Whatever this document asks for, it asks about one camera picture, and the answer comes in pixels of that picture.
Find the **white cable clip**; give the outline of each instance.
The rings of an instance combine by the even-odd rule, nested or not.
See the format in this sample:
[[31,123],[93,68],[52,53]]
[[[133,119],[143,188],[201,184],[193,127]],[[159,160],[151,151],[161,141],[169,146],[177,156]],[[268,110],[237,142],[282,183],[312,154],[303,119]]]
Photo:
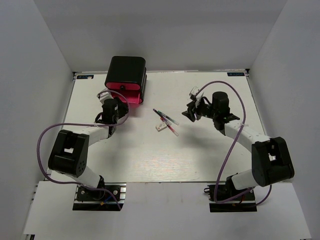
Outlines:
[[104,104],[106,99],[113,99],[111,93],[107,92],[107,90],[108,88],[105,88],[96,95],[96,97],[99,99],[101,104]]
[[[191,92],[189,93],[189,97],[192,99],[192,96],[195,96],[198,92],[199,92],[199,88],[197,86],[193,87]],[[195,100],[195,107],[197,108],[201,98],[204,96],[204,92],[202,92],[202,94],[198,94],[196,96],[196,100]]]
[[249,124],[242,123],[242,122],[240,123],[240,125],[243,126],[243,127],[249,127]]

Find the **white table surface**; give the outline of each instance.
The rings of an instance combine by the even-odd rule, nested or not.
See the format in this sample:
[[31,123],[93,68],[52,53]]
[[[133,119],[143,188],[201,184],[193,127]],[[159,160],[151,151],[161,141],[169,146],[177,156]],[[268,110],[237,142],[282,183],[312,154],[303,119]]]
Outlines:
[[[96,94],[104,88],[105,74],[76,80],[66,122],[92,123],[101,104]],[[206,183],[215,181],[232,140],[216,131],[209,119],[192,123],[181,112],[193,86],[224,80],[242,96],[247,123],[262,132],[262,125],[245,77],[221,73],[148,73],[145,102],[119,126],[110,139],[89,148],[87,165],[107,182],[127,182],[121,212],[72,211],[75,185],[41,181],[24,229],[35,240],[299,240],[310,233],[291,183],[277,183],[258,212],[210,213]],[[235,94],[222,84],[205,90],[229,95],[231,111],[242,118]],[[157,132],[156,108],[180,122]],[[66,127],[75,130],[77,127]],[[251,154],[237,144],[222,179],[251,167]],[[69,180],[53,172],[51,177]],[[190,181],[173,183],[169,181]],[[257,201],[267,187],[257,187]]]
[[[67,123],[92,123],[102,111],[96,95],[104,88],[106,74],[95,74],[93,79],[77,79],[66,114]],[[213,81],[226,81],[239,92],[247,112],[247,123],[263,132],[254,100],[245,76],[227,76],[226,72],[152,72],[147,74],[144,102],[133,111],[115,134],[89,148],[87,166],[102,175],[107,182],[210,182],[215,181],[232,143],[218,132],[211,119],[191,122],[181,112],[187,110],[189,92]],[[231,112],[243,117],[237,96],[226,85],[216,83],[204,90],[211,101],[212,94],[224,91],[229,96]],[[157,132],[161,121],[153,108],[180,123]],[[79,127],[66,126],[76,130]],[[251,154],[236,144],[222,180],[251,168]],[[52,177],[67,180],[54,172]]]
[[[24,229],[34,240],[300,240],[310,233],[291,183],[257,212],[213,213],[205,183],[130,182],[120,212],[72,211],[75,185],[39,183]],[[268,187],[257,187],[257,200]]]

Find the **white enclosure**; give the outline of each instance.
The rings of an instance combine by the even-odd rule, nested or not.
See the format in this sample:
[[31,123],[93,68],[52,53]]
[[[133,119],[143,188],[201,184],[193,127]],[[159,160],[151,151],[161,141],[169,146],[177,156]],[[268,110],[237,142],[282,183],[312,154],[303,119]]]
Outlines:
[[37,139],[64,120],[72,72],[107,71],[112,56],[129,55],[152,71],[250,69],[264,129],[287,141],[293,187],[319,240],[319,39],[318,0],[0,2],[1,236],[22,235],[43,180]]
[[[101,111],[96,93],[100,92],[105,79],[105,73],[96,73],[91,79],[75,80],[65,117],[67,123],[92,123]],[[203,117],[191,122],[181,112],[190,102],[188,93],[193,86],[203,86],[214,79],[225,81],[236,89],[245,105],[246,124],[263,132],[245,76],[230,77],[226,72],[150,72],[143,104],[130,114],[125,124],[117,127],[110,139],[101,140],[88,149],[86,165],[90,169],[102,175],[107,183],[127,183],[121,212],[73,211],[75,185],[65,187],[42,181],[23,233],[35,235],[35,240],[68,240],[72,237],[86,240],[101,236],[108,236],[107,239],[128,239],[130,236],[137,240],[150,239],[150,236],[151,239],[163,239],[165,236],[167,239],[194,240],[199,234],[203,239],[224,236],[228,240],[238,240],[239,236],[256,240],[262,234],[274,240],[310,238],[291,183],[274,185],[272,195],[257,212],[210,212],[209,197],[203,191],[208,183],[216,181],[232,139],[217,131],[211,119]],[[208,86],[204,95],[210,98],[213,91],[226,92],[230,109],[242,118],[240,101],[228,86],[216,83]],[[156,131],[155,125],[160,119],[153,108],[165,111],[179,122],[178,126],[172,126],[179,133],[178,137],[168,129]],[[63,129],[79,131],[82,128],[65,126]],[[246,171],[251,165],[250,152],[236,144],[221,179]],[[51,177],[70,180],[56,171]],[[260,201],[267,191],[268,187],[255,188],[256,201]],[[106,226],[96,231],[104,222]],[[231,222],[234,231],[230,230]]]

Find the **black metal base plate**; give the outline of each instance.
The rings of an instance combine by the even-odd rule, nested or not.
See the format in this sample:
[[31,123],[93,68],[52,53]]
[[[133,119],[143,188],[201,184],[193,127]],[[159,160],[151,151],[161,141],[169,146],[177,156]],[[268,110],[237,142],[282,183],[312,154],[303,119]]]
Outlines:
[[[104,188],[109,190],[111,193],[117,191],[115,194],[115,199],[119,202],[121,194],[122,185],[105,185]],[[105,204],[101,205],[101,202],[106,200],[110,195],[109,194],[97,194],[92,195],[89,190],[80,186],[76,192],[76,198],[73,203],[72,210],[74,211],[120,211],[118,205],[113,198],[110,198]],[[119,202],[121,208],[123,207],[123,202]]]
[[[253,201],[256,200],[254,191],[249,192],[244,195],[244,199],[242,200],[242,196],[234,199],[232,202],[226,202],[223,204],[217,204],[214,202],[214,189],[215,184],[209,185],[209,195],[210,195],[210,213],[243,213],[243,212],[256,212],[257,207],[252,206],[255,203]],[[217,193],[217,200],[221,201],[224,199],[230,198],[230,193],[226,191],[225,185],[219,184],[218,186],[218,193]]]

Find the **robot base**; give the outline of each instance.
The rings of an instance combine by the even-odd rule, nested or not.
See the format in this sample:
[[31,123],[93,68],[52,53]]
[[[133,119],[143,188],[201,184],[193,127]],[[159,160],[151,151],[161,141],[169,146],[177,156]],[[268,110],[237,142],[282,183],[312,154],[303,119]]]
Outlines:
[[[227,201],[223,204],[217,204],[216,202],[214,202],[215,186],[215,184],[208,185],[208,187],[204,189],[204,192],[206,194],[209,194],[210,213],[241,213],[257,211],[257,207],[252,206],[256,203],[254,191],[245,194],[243,197],[240,196],[232,201]],[[226,186],[223,183],[220,183],[218,186],[217,200],[222,201],[230,197],[232,197],[232,195],[227,190]]]
[[[126,183],[106,183],[104,188],[113,193],[121,208],[126,198]],[[80,186],[77,187],[73,202],[74,211],[120,211],[116,202],[109,194],[97,196],[97,191],[87,190]]]

